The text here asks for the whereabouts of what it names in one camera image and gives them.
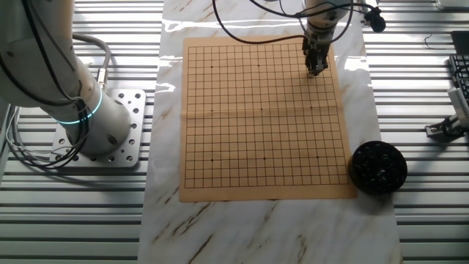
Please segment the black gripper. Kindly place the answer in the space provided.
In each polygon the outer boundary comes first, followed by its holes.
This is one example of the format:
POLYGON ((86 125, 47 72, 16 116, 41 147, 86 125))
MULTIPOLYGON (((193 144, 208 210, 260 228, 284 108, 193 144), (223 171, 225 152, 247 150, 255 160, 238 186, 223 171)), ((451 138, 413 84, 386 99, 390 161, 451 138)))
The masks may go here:
POLYGON ((304 34, 302 50, 305 55, 305 63, 308 73, 311 76, 319 75, 328 68, 328 52, 330 49, 330 40, 320 40, 317 34, 304 34))

